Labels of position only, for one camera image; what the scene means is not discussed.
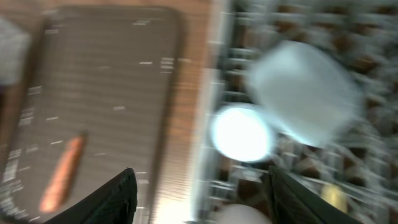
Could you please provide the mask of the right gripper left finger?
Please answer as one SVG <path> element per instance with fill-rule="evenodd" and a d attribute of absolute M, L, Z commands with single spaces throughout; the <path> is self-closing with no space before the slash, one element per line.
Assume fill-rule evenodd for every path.
<path fill-rule="evenodd" d="M 44 224 L 132 224 L 136 209 L 136 176 L 127 168 Z"/>

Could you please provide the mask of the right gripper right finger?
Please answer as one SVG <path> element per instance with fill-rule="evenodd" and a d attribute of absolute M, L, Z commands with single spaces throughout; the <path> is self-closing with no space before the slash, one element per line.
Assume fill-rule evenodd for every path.
<path fill-rule="evenodd" d="M 297 182 L 284 170 L 271 166 L 265 181 L 268 209 L 277 224 L 360 224 Z"/>

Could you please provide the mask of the yellow plastic spoon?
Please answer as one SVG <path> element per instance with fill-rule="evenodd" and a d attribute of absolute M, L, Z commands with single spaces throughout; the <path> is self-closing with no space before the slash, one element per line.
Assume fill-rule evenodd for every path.
<path fill-rule="evenodd" d="M 333 184 L 324 185 L 321 191 L 321 198 L 338 210 L 344 213 L 348 212 L 346 195 L 339 186 Z"/>

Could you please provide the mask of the pink cup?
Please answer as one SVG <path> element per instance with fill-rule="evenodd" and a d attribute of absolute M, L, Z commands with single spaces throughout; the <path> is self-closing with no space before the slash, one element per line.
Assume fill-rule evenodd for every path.
<path fill-rule="evenodd" d="M 216 224 L 272 224 L 259 210 L 241 204 L 224 206 L 218 214 Z"/>

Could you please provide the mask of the orange carrot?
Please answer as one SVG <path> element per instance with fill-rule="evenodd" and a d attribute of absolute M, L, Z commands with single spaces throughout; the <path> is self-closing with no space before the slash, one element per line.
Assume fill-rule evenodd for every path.
<path fill-rule="evenodd" d="M 41 213 L 54 212 L 66 201 L 86 145 L 86 139 L 87 133 L 82 132 L 66 144 L 40 200 L 39 211 Z"/>

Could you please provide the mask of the light blue cup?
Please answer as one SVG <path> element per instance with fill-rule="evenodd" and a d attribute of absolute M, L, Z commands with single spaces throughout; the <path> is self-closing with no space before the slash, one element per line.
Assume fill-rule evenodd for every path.
<path fill-rule="evenodd" d="M 236 161 L 264 161 L 276 148 L 277 132 L 268 124 L 263 110 L 254 104 L 222 106 L 212 116 L 208 130 L 213 147 Z"/>

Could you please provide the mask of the light blue bowl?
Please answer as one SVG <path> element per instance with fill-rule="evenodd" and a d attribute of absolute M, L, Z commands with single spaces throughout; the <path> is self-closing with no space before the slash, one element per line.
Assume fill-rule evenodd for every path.
<path fill-rule="evenodd" d="M 248 69 L 246 89 L 278 131 L 323 147 L 363 115 L 364 97 L 349 72 L 320 49 L 285 40 Z"/>

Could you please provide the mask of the grey dishwasher rack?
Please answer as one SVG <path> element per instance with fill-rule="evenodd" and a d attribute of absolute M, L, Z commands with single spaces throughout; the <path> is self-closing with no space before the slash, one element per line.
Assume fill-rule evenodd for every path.
<path fill-rule="evenodd" d="M 230 204 L 255 208 L 272 221 L 265 184 L 271 166 L 320 198 L 324 185 L 339 186 L 346 195 L 345 214 L 360 223 L 396 223 L 397 2 L 217 1 L 211 16 L 215 64 L 203 95 L 190 223 L 215 223 Z M 278 131 L 246 89 L 249 67 L 285 40 L 329 55 L 363 93 L 363 115 L 323 147 L 301 144 Z M 240 162 L 213 147 L 212 116 L 231 103 L 263 110 L 277 132 L 268 159 Z"/>

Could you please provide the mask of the dark brown serving tray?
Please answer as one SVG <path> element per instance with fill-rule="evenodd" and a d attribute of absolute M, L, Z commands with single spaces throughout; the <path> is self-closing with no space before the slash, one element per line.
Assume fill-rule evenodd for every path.
<path fill-rule="evenodd" d="M 168 7 L 63 6 L 44 18 L 35 72 L 7 149 L 1 218 L 45 223 L 123 170 L 137 181 L 133 223 L 147 223 L 182 18 Z M 86 132 L 63 205 L 39 203 L 69 140 Z"/>

